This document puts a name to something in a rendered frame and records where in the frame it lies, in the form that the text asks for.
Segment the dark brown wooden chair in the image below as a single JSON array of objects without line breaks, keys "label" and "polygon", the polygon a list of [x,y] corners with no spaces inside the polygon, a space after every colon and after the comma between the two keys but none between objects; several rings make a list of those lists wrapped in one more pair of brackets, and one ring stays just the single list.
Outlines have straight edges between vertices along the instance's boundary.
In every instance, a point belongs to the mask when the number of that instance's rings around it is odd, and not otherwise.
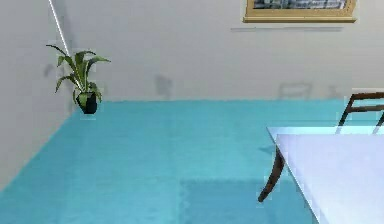
[{"label": "dark brown wooden chair", "polygon": [[384,92],[368,92],[368,93],[352,94],[339,120],[338,125],[343,126],[350,113],[382,111],[382,115],[376,124],[377,127],[382,126],[384,124],[384,104],[370,105],[370,106],[354,106],[353,105],[353,103],[357,100],[368,100],[368,99],[384,99]]}]

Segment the green house plant black pot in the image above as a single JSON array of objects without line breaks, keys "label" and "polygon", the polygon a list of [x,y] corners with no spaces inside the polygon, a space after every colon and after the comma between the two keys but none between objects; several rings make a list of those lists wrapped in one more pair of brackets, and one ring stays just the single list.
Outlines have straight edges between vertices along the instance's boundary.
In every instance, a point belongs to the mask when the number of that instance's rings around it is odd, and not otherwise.
[{"label": "green house plant black pot", "polygon": [[60,53],[57,57],[58,67],[66,62],[70,68],[68,75],[62,76],[56,81],[55,92],[58,92],[64,80],[70,81],[74,85],[73,102],[79,106],[84,114],[95,114],[98,102],[102,102],[102,93],[97,84],[89,80],[89,73],[94,64],[98,62],[110,63],[110,60],[90,50],[79,51],[73,56],[69,56],[56,45],[47,44],[47,47]]}]

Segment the gold framed wall picture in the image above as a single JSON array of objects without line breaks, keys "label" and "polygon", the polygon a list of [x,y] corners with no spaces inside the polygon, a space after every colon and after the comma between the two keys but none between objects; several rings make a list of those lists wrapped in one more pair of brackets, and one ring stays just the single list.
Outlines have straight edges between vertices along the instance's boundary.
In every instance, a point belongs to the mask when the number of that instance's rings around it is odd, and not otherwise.
[{"label": "gold framed wall picture", "polygon": [[244,23],[354,23],[357,0],[246,0]]}]

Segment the glass table brown legs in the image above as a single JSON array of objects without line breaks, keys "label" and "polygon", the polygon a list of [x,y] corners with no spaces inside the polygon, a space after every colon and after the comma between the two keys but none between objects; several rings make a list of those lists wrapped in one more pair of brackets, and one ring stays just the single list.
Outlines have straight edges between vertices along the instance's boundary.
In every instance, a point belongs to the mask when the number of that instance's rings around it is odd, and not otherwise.
[{"label": "glass table brown legs", "polygon": [[264,201],[287,168],[319,224],[384,224],[384,130],[270,127],[273,168]]}]

